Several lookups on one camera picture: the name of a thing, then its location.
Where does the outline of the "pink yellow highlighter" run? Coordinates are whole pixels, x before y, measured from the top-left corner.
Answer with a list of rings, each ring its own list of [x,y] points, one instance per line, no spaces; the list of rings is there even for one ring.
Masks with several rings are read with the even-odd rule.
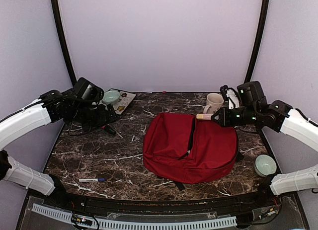
[[[211,120],[213,114],[210,113],[200,113],[196,115],[196,119],[198,120]]]

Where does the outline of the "red backpack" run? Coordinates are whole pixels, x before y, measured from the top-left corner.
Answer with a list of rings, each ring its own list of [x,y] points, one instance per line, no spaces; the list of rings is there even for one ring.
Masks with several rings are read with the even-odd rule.
[[[233,169],[239,153],[235,128],[193,115],[161,113],[143,141],[143,163],[156,176],[182,184],[218,180]]]

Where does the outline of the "white pen purple cap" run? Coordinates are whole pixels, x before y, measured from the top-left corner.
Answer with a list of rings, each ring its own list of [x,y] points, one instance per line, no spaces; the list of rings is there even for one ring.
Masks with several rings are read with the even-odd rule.
[[[82,179],[79,179],[79,182],[82,182],[82,183],[105,182],[105,181],[106,181],[105,178],[82,178]]]

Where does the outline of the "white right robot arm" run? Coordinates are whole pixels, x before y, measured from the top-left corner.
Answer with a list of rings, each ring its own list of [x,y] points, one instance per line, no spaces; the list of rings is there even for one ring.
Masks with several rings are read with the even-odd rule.
[[[292,154],[291,163],[302,157],[301,150],[310,155],[318,153],[318,124],[284,101],[268,103],[261,84],[257,81],[239,85],[236,89],[226,85],[220,88],[225,101],[224,106],[210,118],[221,127],[240,127],[254,125],[259,130],[266,128],[267,138],[272,147],[282,147],[275,151],[283,173],[270,174],[260,184],[253,202],[258,207],[269,203],[273,195],[288,192],[318,191],[318,159],[305,158],[305,163],[296,167],[287,167],[288,154]]]

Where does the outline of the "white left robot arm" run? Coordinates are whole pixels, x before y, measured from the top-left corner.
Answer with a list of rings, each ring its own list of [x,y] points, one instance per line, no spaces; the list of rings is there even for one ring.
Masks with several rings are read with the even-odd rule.
[[[101,94],[77,97],[74,92],[51,90],[0,122],[0,179],[35,190],[59,208],[70,204],[70,197],[58,177],[44,174],[61,121],[78,123],[92,132],[116,121],[111,104],[100,104]]]

